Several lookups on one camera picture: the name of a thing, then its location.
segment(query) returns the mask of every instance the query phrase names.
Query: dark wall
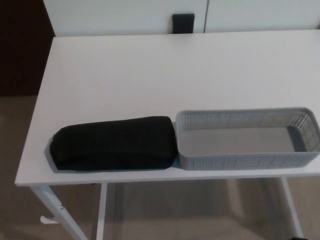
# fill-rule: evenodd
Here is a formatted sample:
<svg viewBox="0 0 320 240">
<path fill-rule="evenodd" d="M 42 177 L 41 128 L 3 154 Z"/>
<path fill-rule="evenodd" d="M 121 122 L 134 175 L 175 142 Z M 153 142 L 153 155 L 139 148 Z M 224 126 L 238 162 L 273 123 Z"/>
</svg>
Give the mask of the dark wall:
<svg viewBox="0 0 320 240">
<path fill-rule="evenodd" d="M 35 95 L 54 31 L 42 0 L 0 0 L 0 96 Z"/>
</svg>

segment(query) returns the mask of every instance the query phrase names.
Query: floor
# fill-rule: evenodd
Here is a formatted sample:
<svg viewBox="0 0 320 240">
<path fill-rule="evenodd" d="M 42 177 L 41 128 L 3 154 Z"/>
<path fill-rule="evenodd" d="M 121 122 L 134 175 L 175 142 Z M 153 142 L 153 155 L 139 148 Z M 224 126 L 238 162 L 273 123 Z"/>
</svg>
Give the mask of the floor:
<svg viewBox="0 0 320 240">
<path fill-rule="evenodd" d="M 0 240 L 69 240 L 28 188 L 14 185 L 36 97 L 0 98 Z M 320 239 L 320 177 L 292 178 L 305 237 Z M 94 239 L 100 186 L 54 187 Z M 293 237 L 278 179 L 116 183 L 108 186 L 105 240 L 285 240 Z"/>
</svg>

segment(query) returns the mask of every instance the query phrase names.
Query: black fabric bag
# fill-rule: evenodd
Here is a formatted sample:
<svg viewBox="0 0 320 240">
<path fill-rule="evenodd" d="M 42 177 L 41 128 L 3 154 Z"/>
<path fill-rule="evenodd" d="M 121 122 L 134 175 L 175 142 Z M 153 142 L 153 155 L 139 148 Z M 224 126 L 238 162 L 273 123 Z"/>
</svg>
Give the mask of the black fabric bag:
<svg viewBox="0 0 320 240">
<path fill-rule="evenodd" d="M 53 136 L 50 154 L 58 170 L 166 169 L 177 143 L 170 118 L 151 116 L 64 127 Z"/>
</svg>

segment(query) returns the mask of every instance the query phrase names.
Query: desk foot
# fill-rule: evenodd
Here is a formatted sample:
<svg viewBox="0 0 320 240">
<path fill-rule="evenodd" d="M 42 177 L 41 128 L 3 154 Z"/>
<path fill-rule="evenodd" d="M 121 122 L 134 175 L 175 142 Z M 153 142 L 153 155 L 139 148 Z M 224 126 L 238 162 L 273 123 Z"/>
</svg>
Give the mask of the desk foot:
<svg viewBox="0 0 320 240">
<path fill-rule="evenodd" d="M 49 186 L 32 186 L 30 188 L 43 202 L 43 204 L 51 211 L 54 219 L 58 223 L 62 224 L 65 230 L 67 230 L 75 240 L 88 240 L 84 232 L 70 216 L 66 208 L 62 205 Z"/>
<path fill-rule="evenodd" d="M 42 222 L 43 224 L 58 224 L 59 222 L 56 221 L 55 217 L 45 217 L 45 216 L 41 216 L 40 217 L 40 222 Z"/>
</svg>

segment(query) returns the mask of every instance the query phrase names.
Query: cabinet door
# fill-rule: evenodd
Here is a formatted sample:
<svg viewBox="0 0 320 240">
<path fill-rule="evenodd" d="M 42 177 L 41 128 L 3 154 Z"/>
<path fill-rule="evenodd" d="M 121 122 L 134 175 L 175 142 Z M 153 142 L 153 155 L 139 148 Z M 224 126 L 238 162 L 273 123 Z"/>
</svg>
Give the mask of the cabinet door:
<svg viewBox="0 0 320 240">
<path fill-rule="evenodd" d="M 320 0 L 209 0 L 206 33 L 316 29 Z"/>
<path fill-rule="evenodd" d="M 44 0 L 56 36 L 172 32 L 172 14 L 193 13 L 203 33 L 207 0 Z"/>
</svg>

